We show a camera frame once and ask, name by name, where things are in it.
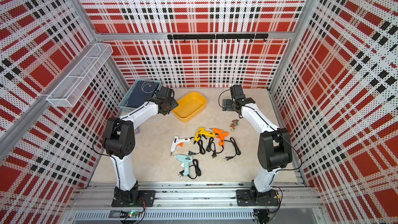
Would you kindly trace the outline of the yellow storage box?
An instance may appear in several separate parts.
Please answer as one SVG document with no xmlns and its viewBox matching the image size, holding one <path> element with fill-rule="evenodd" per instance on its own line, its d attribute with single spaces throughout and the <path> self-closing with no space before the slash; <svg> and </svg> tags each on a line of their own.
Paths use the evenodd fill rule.
<svg viewBox="0 0 398 224">
<path fill-rule="evenodd" d="M 197 116 L 207 105 L 207 99 L 198 92 L 190 92 L 177 101 L 178 106 L 173 114 L 181 122 L 189 122 Z"/>
</svg>

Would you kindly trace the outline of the orange hot glue gun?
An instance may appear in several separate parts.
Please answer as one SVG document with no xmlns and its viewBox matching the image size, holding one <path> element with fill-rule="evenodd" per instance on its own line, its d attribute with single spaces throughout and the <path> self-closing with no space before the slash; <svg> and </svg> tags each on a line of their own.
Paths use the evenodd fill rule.
<svg viewBox="0 0 398 224">
<path fill-rule="evenodd" d="M 220 142 L 219 142 L 219 146 L 222 147 L 222 151 L 217 152 L 216 150 L 216 145 L 214 142 L 214 138 L 211 137 L 209 139 L 208 145 L 206 147 L 206 152 L 211 152 L 211 157 L 214 159 L 217 157 L 217 154 L 221 154 L 224 151 L 224 144 L 225 142 L 230 143 L 233 145 L 234 150 L 235 150 L 235 155 L 233 156 L 226 156 L 224 158 L 224 160 L 229 161 L 232 160 L 233 158 L 235 158 L 236 156 L 240 156 L 241 155 L 241 151 L 237 145 L 237 142 L 234 138 L 230 138 L 229 140 L 226 140 L 226 137 L 229 135 L 228 132 L 223 131 L 221 129 L 217 129 L 217 128 L 212 128 L 212 131 L 215 133 L 215 137 L 217 137 Z"/>
</svg>

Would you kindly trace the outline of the white hot glue gun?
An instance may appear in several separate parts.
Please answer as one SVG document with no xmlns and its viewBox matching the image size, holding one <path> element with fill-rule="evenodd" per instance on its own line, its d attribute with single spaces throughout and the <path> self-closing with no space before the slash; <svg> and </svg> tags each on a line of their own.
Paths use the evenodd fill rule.
<svg viewBox="0 0 398 224">
<path fill-rule="evenodd" d="M 184 143 L 189 143 L 192 139 L 193 137 L 181 139 L 179 136 L 174 136 L 171 144 L 170 155 L 172 156 L 174 154 L 177 146 L 183 146 Z"/>
</svg>

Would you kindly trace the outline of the yellow hot glue gun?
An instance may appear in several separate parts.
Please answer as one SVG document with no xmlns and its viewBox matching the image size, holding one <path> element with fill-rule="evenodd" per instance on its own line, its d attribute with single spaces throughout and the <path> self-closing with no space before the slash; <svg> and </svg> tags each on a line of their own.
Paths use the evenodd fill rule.
<svg viewBox="0 0 398 224">
<path fill-rule="evenodd" d="M 202 138 L 214 138 L 216 134 L 214 132 L 206 131 L 204 127 L 200 127 L 197 130 L 197 133 L 194 137 L 194 144 L 198 144 L 199 146 L 199 153 L 204 155 L 206 153 L 205 148 L 203 146 Z"/>
</svg>

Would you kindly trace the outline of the light blue hot glue gun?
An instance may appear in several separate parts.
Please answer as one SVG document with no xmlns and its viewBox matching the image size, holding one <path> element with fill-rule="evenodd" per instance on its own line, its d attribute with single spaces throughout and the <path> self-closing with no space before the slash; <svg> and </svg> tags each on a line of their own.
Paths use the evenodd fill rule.
<svg viewBox="0 0 398 224">
<path fill-rule="evenodd" d="M 181 154 L 177 154 L 174 157 L 181 163 L 181 166 L 183 167 L 183 170 L 178 174 L 180 177 L 188 177 L 189 179 L 194 180 L 202 175 L 198 159 L 194 159 L 189 155 Z M 190 168 L 194 168 L 195 176 L 190 175 Z"/>
</svg>

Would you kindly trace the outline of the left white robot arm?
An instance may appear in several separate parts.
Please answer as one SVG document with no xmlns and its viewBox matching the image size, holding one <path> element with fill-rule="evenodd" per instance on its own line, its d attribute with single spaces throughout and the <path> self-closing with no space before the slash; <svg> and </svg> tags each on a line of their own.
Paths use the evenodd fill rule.
<svg viewBox="0 0 398 224">
<path fill-rule="evenodd" d="M 161 87 L 154 97 L 137 109 L 119 118 L 107 120 L 103 147 L 116 172 L 116 196 L 123 202 L 130 204 L 139 200 L 138 181 L 131 163 L 131 154 L 135 148 L 135 129 L 157 114 L 168 115 L 177 106 L 174 90 Z"/>
</svg>

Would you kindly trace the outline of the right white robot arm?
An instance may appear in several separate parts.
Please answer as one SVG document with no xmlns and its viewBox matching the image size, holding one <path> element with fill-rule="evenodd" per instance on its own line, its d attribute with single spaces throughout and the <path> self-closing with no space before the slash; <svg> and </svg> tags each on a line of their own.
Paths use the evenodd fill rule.
<svg viewBox="0 0 398 224">
<path fill-rule="evenodd" d="M 261 113 L 255 100 L 245 96 L 241 85 L 233 85 L 228 91 L 231 98 L 223 100 L 222 110 L 238 113 L 259 134 L 257 156 L 261 169 L 251 191 L 255 197 L 263 196 L 272 190 L 277 174 L 293 160 L 290 135 L 286 128 L 278 127 Z"/>
</svg>

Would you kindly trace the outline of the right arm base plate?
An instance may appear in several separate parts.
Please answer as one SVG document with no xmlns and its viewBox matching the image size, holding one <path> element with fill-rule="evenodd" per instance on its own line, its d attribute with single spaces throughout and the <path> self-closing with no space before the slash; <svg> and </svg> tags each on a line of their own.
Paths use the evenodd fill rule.
<svg viewBox="0 0 398 224">
<path fill-rule="evenodd" d="M 257 192 L 254 187 L 237 190 L 236 200 L 238 206 L 279 206 L 277 191 Z"/>
</svg>

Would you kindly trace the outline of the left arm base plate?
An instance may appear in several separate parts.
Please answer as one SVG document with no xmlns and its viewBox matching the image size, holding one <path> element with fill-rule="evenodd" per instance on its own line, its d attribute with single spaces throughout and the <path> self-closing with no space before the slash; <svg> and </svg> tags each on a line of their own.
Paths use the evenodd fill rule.
<svg viewBox="0 0 398 224">
<path fill-rule="evenodd" d="M 112 207 L 152 207 L 155 199 L 155 190 L 123 191 L 115 188 Z"/>
</svg>

